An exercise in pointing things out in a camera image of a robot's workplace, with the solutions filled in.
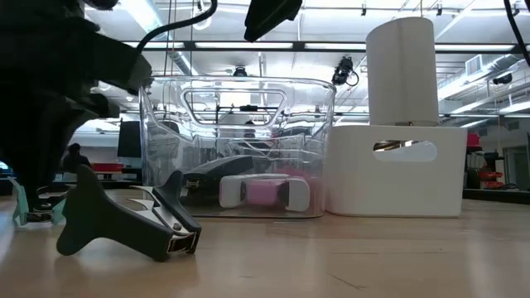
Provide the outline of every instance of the white cylinder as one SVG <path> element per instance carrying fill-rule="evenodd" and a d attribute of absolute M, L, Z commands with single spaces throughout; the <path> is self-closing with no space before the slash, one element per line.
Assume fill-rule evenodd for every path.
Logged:
<path fill-rule="evenodd" d="M 370 125 L 438 125 L 434 27 L 400 18 L 366 38 Z"/>

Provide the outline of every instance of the table surface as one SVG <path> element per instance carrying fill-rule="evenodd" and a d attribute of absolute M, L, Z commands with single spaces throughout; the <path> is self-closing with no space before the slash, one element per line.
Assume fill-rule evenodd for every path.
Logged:
<path fill-rule="evenodd" d="M 530 296 L 526 205 L 465 200 L 460 219 L 200 219 L 196 254 L 165 263 L 107 239 L 62 257 L 62 227 L 14 228 L 13 208 L 0 199 L 1 297 Z"/>

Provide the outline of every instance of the ceiling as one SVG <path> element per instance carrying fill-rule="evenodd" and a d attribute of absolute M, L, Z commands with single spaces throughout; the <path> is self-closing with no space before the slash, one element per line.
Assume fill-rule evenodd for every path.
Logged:
<path fill-rule="evenodd" d="M 190 18 L 197 13 L 197 1 L 191 0 L 121 0 L 111 12 L 85 8 L 87 19 L 101 26 L 102 34 L 120 41 L 139 41 L 149 30 L 152 19 L 147 9 L 131 8 L 139 2 L 152 5 L 160 23 Z M 243 41 L 244 21 L 250 0 L 219 0 L 218 11 L 206 28 L 182 28 L 171 33 L 174 41 Z M 530 13 L 524 2 L 512 1 L 519 8 L 516 16 L 525 41 L 530 41 Z M 362 7 L 367 12 L 361 16 Z M 442 14 L 437 16 L 441 5 Z M 294 22 L 283 22 L 260 41 L 327 41 L 364 42 L 376 26 L 399 17 L 421 16 L 434 24 L 436 43 L 516 43 L 500 0 L 305 0 Z M 368 105 L 368 84 L 364 53 L 341 52 L 274 52 L 257 51 L 183 51 L 191 66 L 203 75 L 230 75 L 235 66 L 245 66 L 249 75 L 260 75 L 260 55 L 263 60 L 262 76 L 320 79 L 330 82 L 334 68 L 344 55 L 350 56 L 359 73 L 359 84 L 353 88 L 339 86 L 336 109 Z M 155 75 L 181 75 L 179 68 L 165 51 L 144 52 Z M 465 62 L 474 54 L 437 54 L 438 81 L 450 78 L 465 68 Z M 527 70 L 523 64 L 516 70 L 513 84 L 526 82 Z M 490 95 L 508 86 L 492 86 Z M 124 110 L 138 109 L 137 98 L 128 97 L 122 90 L 103 84 L 104 93 L 117 101 Z M 487 96 L 485 82 L 452 94 L 440 101 L 442 113 L 472 103 Z M 490 104 L 474 108 L 489 113 Z"/>

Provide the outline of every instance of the transparent storage container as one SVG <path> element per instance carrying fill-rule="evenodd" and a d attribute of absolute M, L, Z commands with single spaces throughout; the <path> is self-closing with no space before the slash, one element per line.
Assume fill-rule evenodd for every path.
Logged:
<path fill-rule="evenodd" d="M 144 185 L 182 171 L 194 216 L 313 218 L 335 87 L 311 79 L 153 78 L 141 90 Z"/>

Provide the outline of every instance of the teal object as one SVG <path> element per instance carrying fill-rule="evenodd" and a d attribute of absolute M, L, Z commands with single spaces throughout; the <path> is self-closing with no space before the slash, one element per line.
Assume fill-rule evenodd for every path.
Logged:
<path fill-rule="evenodd" d="M 13 184 L 13 194 L 17 198 L 17 207 L 13 212 L 13 222 L 20 226 L 27 224 L 27 215 L 30 214 L 29 206 L 27 204 L 26 190 L 24 186 L 20 185 L 13 177 L 8 177 Z M 63 208 L 65 207 L 65 199 L 51 209 L 51 223 L 58 224 L 65 216 L 63 215 Z"/>

